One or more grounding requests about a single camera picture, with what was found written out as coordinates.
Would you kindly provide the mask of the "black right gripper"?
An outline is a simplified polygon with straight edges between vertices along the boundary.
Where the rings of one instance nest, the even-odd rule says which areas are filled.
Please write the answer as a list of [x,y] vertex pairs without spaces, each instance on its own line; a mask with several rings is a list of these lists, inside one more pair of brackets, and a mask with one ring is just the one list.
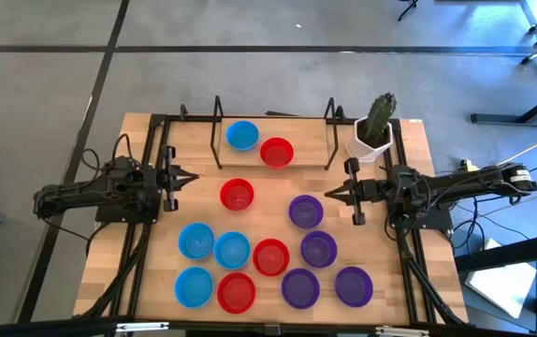
[[341,201],[346,206],[352,206],[354,209],[353,224],[355,226],[365,225],[366,216],[362,212],[361,203],[365,201],[376,203],[385,200],[386,181],[359,180],[357,173],[360,171],[360,166],[355,157],[344,161],[344,171],[349,178],[341,186],[326,192],[325,196]]

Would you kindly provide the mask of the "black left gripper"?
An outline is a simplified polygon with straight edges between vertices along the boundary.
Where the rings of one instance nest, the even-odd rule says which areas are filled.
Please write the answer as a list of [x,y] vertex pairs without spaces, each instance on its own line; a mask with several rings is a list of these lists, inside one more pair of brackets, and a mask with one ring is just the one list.
[[176,175],[172,172],[174,167],[171,165],[171,160],[174,158],[174,150],[175,148],[172,146],[161,145],[157,156],[157,166],[155,168],[147,168],[145,171],[147,191],[164,212],[177,210],[173,195],[174,183],[176,182],[177,188],[183,188],[199,177],[196,173],[177,168],[177,176],[187,177],[177,180]]

